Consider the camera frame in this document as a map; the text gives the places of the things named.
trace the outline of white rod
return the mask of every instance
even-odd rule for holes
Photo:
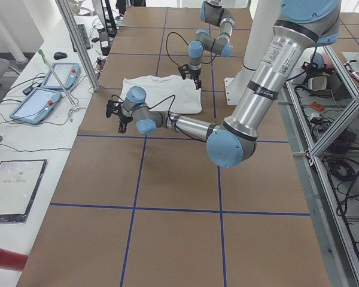
[[[0,20],[0,38],[3,40],[6,48],[9,50],[9,52],[13,55],[15,60],[18,63],[27,62],[27,58],[25,58],[23,52],[19,48],[19,46],[16,44],[15,40]]]

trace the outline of table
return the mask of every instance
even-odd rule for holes
[[[233,56],[202,67],[194,117],[205,121],[232,112],[223,78],[241,68],[251,27],[248,10],[232,13]],[[177,74],[170,31],[189,41],[200,28],[217,34],[199,9],[130,7],[123,24],[18,286],[329,286],[277,105],[256,153],[231,169],[168,130],[142,137],[130,124],[117,134],[104,111],[123,78]],[[169,43],[181,63],[186,50]]]
[[[96,17],[77,17],[77,23],[86,25],[89,34],[93,21]],[[41,46],[50,63],[54,62],[53,54],[57,51],[64,51],[68,57],[57,62],[80,62],[78,55],[73,52],[68,31],[63,21],[60,21],[52,31],[49,38]],[[90,59],[95,62],[98,52],[101,51],[99,43],[95,43],[88,50]],[[21,73],[14,84],[33,78],[40,72],[47,72],[48,67],[42,62],[41,56],[36,54]],[[20,86],[10,91],[6,99],[22,100],[25,98],[22,90],[27,85]],[[72,93],[79,101],[79,106],[87,107],[92,92],[87,78]],[[15,102],[3,102],[0,104],[0,113],[6,120],[11,111],[16,107]],[[53,123],[64,123],[71,108],[67,98],[64,98],[46,119]],[[80,109],[73,113],[73,122],[68,121],[62,126],[42,124],[33,126],[30,124],[12,125],[9,123],[0,124],[0,134],[3,136],[2,144],[13,146],[20,150],[56,149],[71,148],[86,110]],[[0,162],[2,160],[31,160],[47,159],[45,174],[39,186],[35,201],[33,203],[28,220],[25,224],[2,224],[0,225],[0,248],[9,249],[23,254],[29,254],[39,227],[49,206],[50,199],[59,181],[69,151],[38,151],[38,152],[16,152],[4,146],[0,146]],[[15,286],[21,273],[8,270],[0,270],[0,287]]]

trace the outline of white cloth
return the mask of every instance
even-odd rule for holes
[[[138,86],[146,91],[146,103],[154,106],[161,100],[175,95],[171,112],[177,114],[198,114],[202,110],[201,89],[196,90],[193,80],[182,80],[180,76],[171,75],[164,78],[144,76],[136,79],[124,79],[121,98],[125,99],[126,93],[133,86]],[[167,111],[173,98],[164,101],[152,111]]]

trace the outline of gray robot arm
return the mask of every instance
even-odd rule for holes
[[[221,167],[235,166],[251,157],[258,125],[277,99],[302,52],[309,47],[332,44],[339,34],[339,0],[283,0],[281,11],[263,60],[233,114],[222,124],[169,112],[151,112],[145,103],[146,93],[140,87],[129,90],[124,102],[118,103],[115,114],[124,117],[124,122],[135,120],[142,135],[164,127],[205,141],[210,159]],[[107,116],[112,106],[108,103]]]
[[[202,87],[199,76],[201,73],[203,51],[206,50],[223,57],[228,57],[233,50],[233,46],[230,44],[230,37],[235,26],[235,21],[230,11],[223,8],[220,3],[221,0],[204,1],[200,13],[200,18],[203,22],[220,27],[217,39],[211,37],[207,30],[198,30],[194,41],[188,46],[188,64],[178,67],[183,79],[186,79],[186,76],[189,75],[194,80],[197,90]]]

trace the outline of orange object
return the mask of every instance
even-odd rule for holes
[[[310,107],[313,108],[314,110],[318,111],[318,112],[324,111],[324,105],[321,105],[320,103],[317,103],[316,101],[313,101],[310,104]]]

